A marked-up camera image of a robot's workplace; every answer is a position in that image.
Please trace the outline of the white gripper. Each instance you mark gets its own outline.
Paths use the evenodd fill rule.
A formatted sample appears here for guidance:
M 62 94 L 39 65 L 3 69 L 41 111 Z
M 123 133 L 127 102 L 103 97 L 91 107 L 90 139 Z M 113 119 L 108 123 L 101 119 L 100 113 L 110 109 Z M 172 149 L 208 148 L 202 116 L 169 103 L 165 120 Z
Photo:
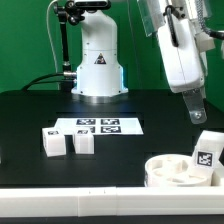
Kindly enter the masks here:
M 170 89 L 182 93 L 193 124 L 207 120 L 204 97 L 199 87 L 204 85 L 204 72 L 191 24 L 188 19 L 173 18 L 178 46 L 172 44 L 168 24 L 158 29 L 158 41 Z

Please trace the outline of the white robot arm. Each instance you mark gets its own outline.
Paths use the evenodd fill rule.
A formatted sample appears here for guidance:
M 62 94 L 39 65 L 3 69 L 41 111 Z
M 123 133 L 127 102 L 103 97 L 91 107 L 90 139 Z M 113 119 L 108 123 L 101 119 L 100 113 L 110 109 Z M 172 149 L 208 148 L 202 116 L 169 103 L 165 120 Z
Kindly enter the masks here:
M 72 92 L 87 101 L 107 102 L 124 94 L 123 69 L 117 61 L 117 26 L 103 11 L 109 0 L 73 0 L 83 11 L 82 63 Z M 180 93 L 191 122 L 207 120 L 204 106 L 206 52 L 224 31 L 206 26 L 208 0 L 137 0 L 145 33 L 157 35 L 169 87 Z

